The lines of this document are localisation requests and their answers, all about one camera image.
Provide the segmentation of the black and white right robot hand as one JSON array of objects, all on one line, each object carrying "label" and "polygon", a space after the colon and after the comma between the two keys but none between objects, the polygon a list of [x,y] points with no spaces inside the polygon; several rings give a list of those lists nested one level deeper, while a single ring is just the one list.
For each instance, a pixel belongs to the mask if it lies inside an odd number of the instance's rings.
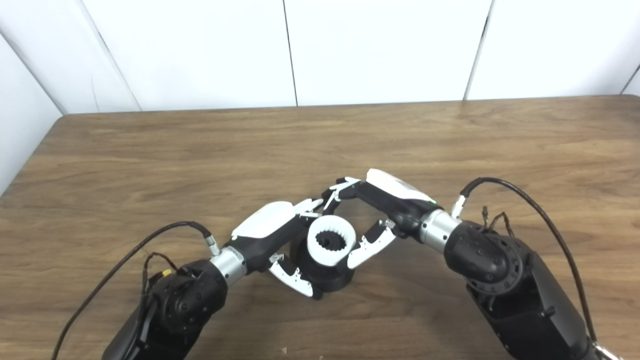
[{"label": "black and white right robot hand", "polygon": [[435,225],[448,216],[437,202],[411,184],[375,168],[368,170],[364,180],[338,178],[321,198],[323,215],[333,215],[345,200],[359,199],[387,216],[366,231],[348,255],[339,260],[339,269],[356,269],[395,239],[412,238],[441,252],[449,234]]}]

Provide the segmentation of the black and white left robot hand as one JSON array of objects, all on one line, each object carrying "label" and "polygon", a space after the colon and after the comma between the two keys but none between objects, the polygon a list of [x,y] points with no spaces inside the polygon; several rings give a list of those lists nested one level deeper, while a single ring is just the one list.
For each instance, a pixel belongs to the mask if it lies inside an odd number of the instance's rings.
[{"label": "black and white left robot hand", "polygon": [[322,291],[279,250],[320,216],[315,210],[322,204],[321,198],[307,198],[296,205],[286,201],[267,203],[231,232],[230,240],[220,254],[211,257],[211,263],[228,287],[254,272],[268,271],[303,296],[320,300]]}]

